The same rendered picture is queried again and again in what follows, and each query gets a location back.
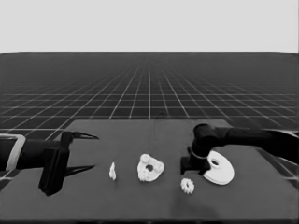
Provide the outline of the large thick white disc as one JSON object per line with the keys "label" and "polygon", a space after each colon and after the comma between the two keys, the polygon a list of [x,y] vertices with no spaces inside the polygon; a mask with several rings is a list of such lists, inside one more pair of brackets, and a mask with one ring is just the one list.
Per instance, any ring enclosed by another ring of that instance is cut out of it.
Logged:
{"label": "large thick white disc", "polygon": [[217,185],[227,185],[234,179],[235,169],[225,156],[211,150],[207,160],[210,169],[204,173],[206,180]]}

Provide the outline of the white round carrier with pins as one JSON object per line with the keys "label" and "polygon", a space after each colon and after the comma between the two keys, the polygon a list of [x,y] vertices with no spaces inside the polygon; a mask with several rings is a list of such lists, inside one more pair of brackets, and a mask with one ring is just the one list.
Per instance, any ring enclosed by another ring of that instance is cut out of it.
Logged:
{"label": "white round carrier with pins", "polygon": [[151,157],[149,163],[143,163],[139,160],[137,165],[137,175],[139,170],[148,169],[149,170],[149,180],[145,182],[151,182],[156,180],[162,173],[157,173],[154,171],[153,163],[157,161],[157,159]]}

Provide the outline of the small white T-shaped piece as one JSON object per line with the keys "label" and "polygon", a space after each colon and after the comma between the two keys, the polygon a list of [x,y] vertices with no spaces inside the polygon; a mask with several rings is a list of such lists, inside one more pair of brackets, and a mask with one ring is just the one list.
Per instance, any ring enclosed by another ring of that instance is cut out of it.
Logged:
{"label": "small white T-shaped piece", "polygon": [[113,180],[113,181],[115,181],[116,180],[116,178],[117,178],[117,175],[116,175],[116,171],[115,171],[115,162],[112,162],[111,163],[111,166],[110,166],[110,168],[109,168],[109,177]]}

